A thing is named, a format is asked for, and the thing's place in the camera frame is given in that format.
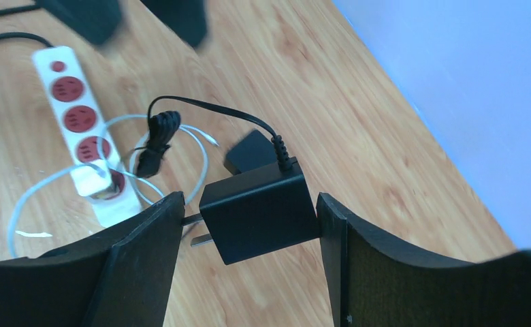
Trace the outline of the small black plug adapter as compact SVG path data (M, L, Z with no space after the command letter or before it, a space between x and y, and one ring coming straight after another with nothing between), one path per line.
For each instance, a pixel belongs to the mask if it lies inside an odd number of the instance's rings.
M181 101L252 122L271 134L276 160L260 168L207 184L199 212L224 264L255 258L320 236L320 222L297 158L281 135L261 119L197 99Z

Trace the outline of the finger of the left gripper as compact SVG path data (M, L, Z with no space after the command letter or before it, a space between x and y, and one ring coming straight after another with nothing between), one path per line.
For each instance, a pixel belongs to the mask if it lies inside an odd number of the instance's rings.
M146 8L183 42L199 48L208 35L204 0L142 0Z

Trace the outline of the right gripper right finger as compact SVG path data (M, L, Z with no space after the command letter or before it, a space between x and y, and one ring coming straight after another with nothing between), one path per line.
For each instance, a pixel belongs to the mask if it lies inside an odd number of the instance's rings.
M531 326L531 250L472 263L413 245L320 193L335 326Z

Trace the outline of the white USB charger with cable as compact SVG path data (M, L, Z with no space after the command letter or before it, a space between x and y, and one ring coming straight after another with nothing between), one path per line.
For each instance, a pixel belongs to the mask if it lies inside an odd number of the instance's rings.
M110 126L116 123L119 123L121 121L129 120L129 119L145 119L145 118L146 118L145 114L125 114L122 116L115 117L105 122L105 127L102 129L100 136L104 136L105 132L108 131ZM186 204L188 204L191 202L191 200L197 195L197 193L201 189L201 186L203 182L205 181L205 178L208 173L208 168L209 168L207 150L205 146L201 143L201 141L199 141L199 138L195 136L191 131L192 130L196 131L201 136L203 136L210 144L214 146L219 146L219 144L217 140L213 138L210 134L207 134L205 131L198 129L197 127L193 127L190 125L181 125L179 129L182 130L183 132L188 133L198 143L200 150L202 152L202 157L204 161L204 165L202 168L202 172L200 173L198 182L196 186L194 187L194 189L191 191L190 195L186 198ZM81 164L77 164L74 166L70 166L68 168L64 168L61 171L58 171L50 175L49 177L46 177L45 179L41 180L40 182L34 184L20 196L19 200L17 201L14 207L14 210L12 211L12 215L10 217L10 220L7 226L7 247L9 249L11 258L18 257L17 252L16 252L14 236L15 234L19 234L19 233L16 233L16 232L19 232L16 230L16 228L17 228L17 224L18 224L21 211L25 203L27 202L27 200L33 194L39 191L41 188L45 187L46 185L49 185L51 182L57 180L58 178L61 178L62 176L69 174L73 172L74 170L79 170L79 169L81 169L82 172L84 173L88 173L88 175L86 174L88 177L82 178L82 182L86 182L86 181L90 182L91 187L93 187L94 184L97 184L97 188L95 189L95 192L89 193L89 194L84 193L84 194L81 194L81 196L91 196L94 193L98 193L97 191L105 191L109 186L113 185L113 182L112 182L112 179L109 173L109 168L111 168L111 165L108 163L107 159L98 159L96 162L97 164L95 164L94 162L89 162L89 163L81 163ZM143 178L138 178L134 174L128 173L128 172L121 172L121 174L123 176L128 176L129 178L133 178L134 181L137 180L137 181L143 182L144 184L148 185L151 189L156 191L160 197L164 195L163 192L159 188L157 188L151 182L146 181Z

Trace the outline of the white red power strip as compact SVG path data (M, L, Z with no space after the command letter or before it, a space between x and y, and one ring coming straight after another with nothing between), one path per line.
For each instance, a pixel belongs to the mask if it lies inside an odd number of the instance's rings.
M82 196L91 204L99 224L108 228L140 213L141 202L128 176L121 174L125 167L113 138L108 131L100 136L105 120L73 49L49 47L35 51L31 58L73 162L97 164L98 159L107 159L111 165L113 185ZM70 174L80 196L97 188L97 184L91 187L90 182L82 182L86 174L81 169Z

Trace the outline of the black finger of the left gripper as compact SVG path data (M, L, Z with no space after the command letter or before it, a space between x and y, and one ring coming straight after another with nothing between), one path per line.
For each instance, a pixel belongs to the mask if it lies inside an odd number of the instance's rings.
M117 0L37 0L35 3L93 46L107 44L124 23Z

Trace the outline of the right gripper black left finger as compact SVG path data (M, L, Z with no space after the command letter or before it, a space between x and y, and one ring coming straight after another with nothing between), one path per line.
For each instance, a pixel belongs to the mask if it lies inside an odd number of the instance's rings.
M0 261L0 326L162 326L184 196L38 258Z

